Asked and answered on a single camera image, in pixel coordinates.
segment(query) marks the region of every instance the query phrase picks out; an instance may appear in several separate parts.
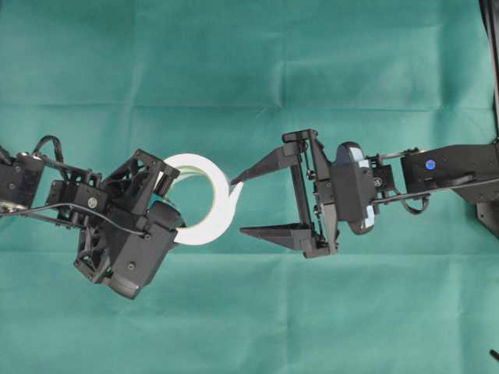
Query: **bolt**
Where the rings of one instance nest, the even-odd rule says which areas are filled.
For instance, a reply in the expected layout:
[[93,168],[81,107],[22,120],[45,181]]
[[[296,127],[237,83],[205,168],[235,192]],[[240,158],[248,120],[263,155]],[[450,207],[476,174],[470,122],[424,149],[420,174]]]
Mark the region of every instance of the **bolt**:
[[97,207],[97,204],[98,204],[98,201],[94,197],[90,197],[88,199],[88,207],[89,208],[94,209],[95,207]]

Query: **blue light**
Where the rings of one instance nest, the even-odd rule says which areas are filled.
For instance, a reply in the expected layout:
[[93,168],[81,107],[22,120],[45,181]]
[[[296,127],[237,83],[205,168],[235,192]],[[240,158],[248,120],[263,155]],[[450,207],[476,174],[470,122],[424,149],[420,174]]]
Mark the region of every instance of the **blue light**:
[[432,160],[431,158],[426,162],[425,164],[426,166],[426,169],[428,170],[433,170],[435,169],[435,167],[437,166],[437,164],[435,163],[435,160]]

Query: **black cable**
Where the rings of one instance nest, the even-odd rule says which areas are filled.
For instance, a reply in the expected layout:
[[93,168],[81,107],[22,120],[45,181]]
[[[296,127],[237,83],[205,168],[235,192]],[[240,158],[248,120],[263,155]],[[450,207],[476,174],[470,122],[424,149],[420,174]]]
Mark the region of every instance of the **black cable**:
[[50,205],[45,205],[45,206],[39,206],[36,208],[31,208],[31,209],[23,209],[23,210],[16,210],[14,212],[1,212],[0,217],[11,217],[11,216],[29,216],[31,213],[38,213],[44,210],[50,210],[54,208],[59,208],[61,206],[70,206],[72,208],[77,208],[79,210],[82,210],[86,213],[93,214],[96,217],[101,218],[102,220],[108,222],[109,224],[112,224],[115,228],[118,228],[119,230],[128,232],[133,235],[139,235],[139,236],[144,236],[146,233],[142,231],[134,231],[130,230],[129,228],[124,228],[120,224],[117,224],[113,220],[107,218],[104,214],[98,213],[90,208],[87,208],[85,206],[81,206],[78,204],[73,204],[73,203],[56,203],[56,204],[50,204]]
[[[398,191],[398,189],[394,189],[394,191],[398,196],[401,195],[401,193]],[[400,202],[402,203],[402,206],[404,207],[405,210],[407,210],[409,213],[417,216],[418,214],[421,214],[422,212],[424,212],[427,209],[428,205],[430,205],[430,199],[428,196],[424,196],[421,200],[422,200],[422,204],[423,204],[421,209],[413,208],[412,206],[407,204],[407,202],[405,200],[400,200]]]
[[467,187],[477,187],[478,185],[488,185],[490,183],[496,183],[496,182],[499,182],[499,178],[487,179],[481,182],[465,183],[463,185],[457,185],[455,187],[440,187],[438,189],[432,189],[426,192],[406,193],[404,195],[395,195],[395,196],[385,197],[383,199],[374,199],[372,203],[382,204],[382,203],[391,203],[392,201],[399,201],[399,200],[418,199],[423,197],[429,197],[433,192],[446,191],[448,189],[465,189]]
[[[64,157],[62,156],[62,144],[57,136],[46,135],[43,138],[41,138],[38,141],[37,146],[34,147],[32,154],[35,156],[40,156],[40,149],[50,141],[52,141],[52,143],[54,144],[55,160],[57,162],[60,162],[61,164],[64,164]],[[65,172],[65,170],[59,169],[59,173],[61,173],[61,176],[65,181],[69,179],[68,174]]]

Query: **green backdrop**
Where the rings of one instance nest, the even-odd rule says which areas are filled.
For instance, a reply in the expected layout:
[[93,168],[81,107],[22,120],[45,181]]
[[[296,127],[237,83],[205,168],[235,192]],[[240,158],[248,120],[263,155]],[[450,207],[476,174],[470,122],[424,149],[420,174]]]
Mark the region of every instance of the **green backdrop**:
[[[0,143],[51,133],[103,174],[142,148],[234,177],[309,127],[331,159],[495,136],[475,0],[4,0],[0,63]],[[193,223],[210,196],[194,178],[172,198]],[[296,220],[288,172],[252,180],[226,235],[171,251],[131,302],[73,268],[77,232],[2,219],[0,372],[497,372],[499,242],[458,196],[342,225],[338,256],[238,231]]]

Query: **roll of tape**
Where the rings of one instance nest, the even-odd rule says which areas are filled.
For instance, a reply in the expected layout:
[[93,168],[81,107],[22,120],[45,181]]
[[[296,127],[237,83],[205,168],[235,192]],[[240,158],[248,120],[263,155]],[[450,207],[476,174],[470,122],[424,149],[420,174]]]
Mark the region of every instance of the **roll of tape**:
[[178,169],[180,175],[173,185],[195,175],[204,175],[213,188],[213,203],[210,212],[199,223],[187,228],[177,228],[175,242],[186,245],[202,245],[220,237],[231,225],[235,207],[241,195],[243,183],[238,183],[232,191],[227,176],[206,157],[198,154],[182,153],[165,159],[165,163]]

